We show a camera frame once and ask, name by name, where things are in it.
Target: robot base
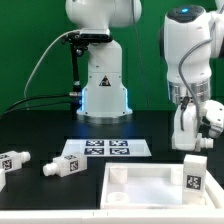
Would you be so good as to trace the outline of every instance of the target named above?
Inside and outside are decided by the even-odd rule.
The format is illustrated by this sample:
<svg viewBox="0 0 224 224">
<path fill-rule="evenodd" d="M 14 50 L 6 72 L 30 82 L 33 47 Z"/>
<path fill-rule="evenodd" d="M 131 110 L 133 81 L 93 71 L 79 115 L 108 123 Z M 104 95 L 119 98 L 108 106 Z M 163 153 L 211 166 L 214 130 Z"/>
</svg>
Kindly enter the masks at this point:
<svg viewBox="0 0 224 224">
<path fill-rule="evenodd" d="M 89 115 L 82 115 L 77 113 L 77 119 L 93 124 L 119 124 L 132 120 L 132 113 L 117 117 L 93 117 Z"/>
</svg>

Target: white tray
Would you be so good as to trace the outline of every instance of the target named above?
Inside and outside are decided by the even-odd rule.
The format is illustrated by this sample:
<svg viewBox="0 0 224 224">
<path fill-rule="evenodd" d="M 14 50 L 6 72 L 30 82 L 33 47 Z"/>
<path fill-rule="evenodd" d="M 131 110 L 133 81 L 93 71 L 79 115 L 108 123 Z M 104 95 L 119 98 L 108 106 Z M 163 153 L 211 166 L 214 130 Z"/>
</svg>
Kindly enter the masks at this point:
<svg viewBox="0 0 224 224">
<path fill-rule="evenodd" d="M 129 176 L 136 178 L 168 177 L 171 167 L 178 165 L 124 164 L 129 167 Z M 108 175 L 104 178 L 101 207 L 105 208 Z M 224 191 L 207 172 L 206 192 L 211 203 L 206 206 L 184 207 L 179 205 L 152 205 L 137 203 L 128 209 L 101 210 L 40 210 L 0 211 L 0 223 L 4 224 L 223 224 Z"/>
<path fill-rule="evenodd" d="M 113 184 L 109 180 L 111 166 L 127 167 L 128 179 L 125 184 Z M 101 209 L 215 209 L 224 208 L 224 191 L 207 171 L 206 203 L 199 205 L 182 204 L 182 186 L 170 181 L 171 168 L 183 165 L 107 163 L 104 174 Z M 125 193 L 128 203 L 111 203 L 107 197 L 113 192 Z"/>
</svg>

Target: black table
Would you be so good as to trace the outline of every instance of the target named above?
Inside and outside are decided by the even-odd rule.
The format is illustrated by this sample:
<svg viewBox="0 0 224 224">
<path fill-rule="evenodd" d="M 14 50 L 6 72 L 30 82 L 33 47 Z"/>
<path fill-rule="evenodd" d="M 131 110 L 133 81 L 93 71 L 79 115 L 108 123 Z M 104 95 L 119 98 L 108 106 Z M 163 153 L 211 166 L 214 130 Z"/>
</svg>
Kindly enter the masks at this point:
<svg viewBox="0 0 224 224">
<path fill-rule="evenodd" d="M 6 174 L 0 210 L 99 209 L 106 162 L 183 163 L 186 152 L 171 149 L 173 112 L 137 111 L 133 120 L 96 125 L 72 120 L 69 111 L 19 111 L 0 120 L 0 153 L 29 151 L 23 169 Z M 145 139 L 148 158 L 88 158 L 88 170 L 60 178 L 42 168 L 60 156 L 67 139 Z M 208 157 L 208 170 L 224 187 L 224 135 Z"/>
</svg>

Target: white block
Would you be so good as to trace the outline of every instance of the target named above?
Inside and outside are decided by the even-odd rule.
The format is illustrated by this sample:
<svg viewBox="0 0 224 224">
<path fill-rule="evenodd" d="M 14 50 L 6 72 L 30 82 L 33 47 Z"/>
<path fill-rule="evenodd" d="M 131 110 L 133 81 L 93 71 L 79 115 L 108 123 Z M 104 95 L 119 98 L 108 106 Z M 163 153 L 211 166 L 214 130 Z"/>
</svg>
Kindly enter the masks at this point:
<svg viewBox="0 0 224 224">
<path fill-rule="evenodd" d="M 43 167 L 45 176 L 57 174 L 64 177 L 87 169 L 87 157 L 82 153 L 63 155 L 53 159 L 53 163 Z"/>
<path fill-rule="evenodd" d="M 10 151 L 0 154 L 0 169 L 5 169 L 5 172 L 18 170 L 22 168 L 22 164 L 30 160 L 29 152 Z"/>
<path fill-rule="evenodd" d="M 115 165 L 110 167 L 110 182 L 113 184 L 125 184 L 128 180 L 128 168 Z"/>
<path fill-rule="evenodd" d="M 0 192 L 5 186 L 5 170 L 0 169 Z"/>
<path fill-rule="evenodd" d="M 205 204 L 207 157 L 186 155 L 183 171 L 183 204 Z"/>
</svg>

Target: cable connector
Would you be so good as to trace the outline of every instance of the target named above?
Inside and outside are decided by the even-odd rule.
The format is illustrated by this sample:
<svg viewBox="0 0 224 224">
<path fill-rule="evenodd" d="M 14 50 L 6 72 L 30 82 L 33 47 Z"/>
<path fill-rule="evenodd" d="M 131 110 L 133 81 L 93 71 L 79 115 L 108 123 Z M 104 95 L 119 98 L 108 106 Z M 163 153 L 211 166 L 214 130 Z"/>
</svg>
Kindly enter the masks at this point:
<svg viewBox="0 0 224 224">
<path fill-rule="evenodd" d="M 186 110 L 187 109 L 187 105 L 189 104 L 190 102 L 190 97 L 189 96 L 185 96 L 184 99 L 183 99 L 183 102 L 181 104 L 181 110 Z"/>
<path fill-rule="evenodd" d="M 69 93 L 69 96 L 71 98 L 74 98 L 74 97 L 81 97 L 82 96 L 82 92 L 70 92 Z"/>
</svg>

